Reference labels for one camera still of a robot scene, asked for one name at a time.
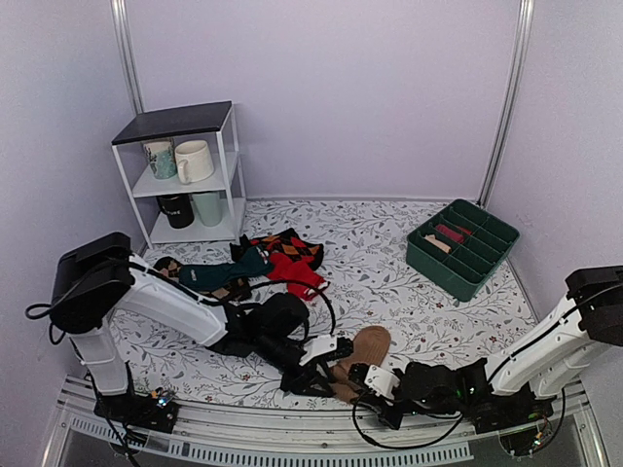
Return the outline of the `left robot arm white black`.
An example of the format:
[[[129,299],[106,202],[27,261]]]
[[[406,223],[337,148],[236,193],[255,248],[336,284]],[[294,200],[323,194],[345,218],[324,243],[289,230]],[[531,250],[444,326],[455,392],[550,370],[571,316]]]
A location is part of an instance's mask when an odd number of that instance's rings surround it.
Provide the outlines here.
[[[293,294],[276,293],[262,304],[209,299],[150,267],[132,252],[127,235],[110,233],[64,254],[51,302],[30,305],[24,314],[49,319],[51,332],[70,339],[108,408],[124,422],[137,421],[145,404],[130,389],[130,370],[113,342],[108,319],[116,310],[158,321],[221,355],[256,354],[281,372],[282,390],[297,395],[332,396],[328,365],[353,352],[350,339],[333,333],[292,339],[309,327],[309,310]]]

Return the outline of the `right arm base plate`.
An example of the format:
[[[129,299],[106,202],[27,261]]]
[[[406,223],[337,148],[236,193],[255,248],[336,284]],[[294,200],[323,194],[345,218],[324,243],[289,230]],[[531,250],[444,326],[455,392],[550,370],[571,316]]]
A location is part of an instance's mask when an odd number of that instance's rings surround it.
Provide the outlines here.
[[[532,456],[543,450],[557,431],[549,421],[556,399],[536,399],[525,384],[510,396],[479,397],[465,417],[477,434],[498,432],[502,449],[512,457]]]

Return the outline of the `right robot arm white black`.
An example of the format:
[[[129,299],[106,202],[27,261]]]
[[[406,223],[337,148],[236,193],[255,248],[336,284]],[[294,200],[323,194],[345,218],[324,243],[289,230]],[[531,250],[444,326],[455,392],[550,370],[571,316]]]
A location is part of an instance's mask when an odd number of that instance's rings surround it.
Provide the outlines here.
[[[391,429],[407,413],[459,414],[479,433],[551,416],[566,384],[622,343],[622,268],[578,269],[566,284],[567,293],[530,332],[470,365],[352,365],[348,379],[358,403]]]

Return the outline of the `tan ribbed sock brown cuff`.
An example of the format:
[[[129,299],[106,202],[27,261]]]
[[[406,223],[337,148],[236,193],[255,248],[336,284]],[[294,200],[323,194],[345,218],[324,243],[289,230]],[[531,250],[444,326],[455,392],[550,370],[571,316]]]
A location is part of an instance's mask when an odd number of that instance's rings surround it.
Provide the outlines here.
[[[351,404],[364,390],[363,386],[348,378],[350,367],[359,363],[380,366],[388,354],[391,336],[382,326],[368,326],[357,333],[352,343],[353,353],[331,368],[336,379],[331,384],[335,397],[347,404]]]

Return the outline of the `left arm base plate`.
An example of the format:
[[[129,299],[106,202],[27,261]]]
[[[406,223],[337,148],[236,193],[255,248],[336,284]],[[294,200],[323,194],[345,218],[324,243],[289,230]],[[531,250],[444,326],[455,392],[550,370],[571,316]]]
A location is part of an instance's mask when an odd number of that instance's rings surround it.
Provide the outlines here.
[[[96,399],[94,413],[107,420],[120,422],[125,428],[138,427],[171,434],[179,412],[175,393],[158,387],[149,394],[137,394],[128,363],[125,363],[124,376],[127,387],[115,395],[104,395],[96,382],[92,382]]]

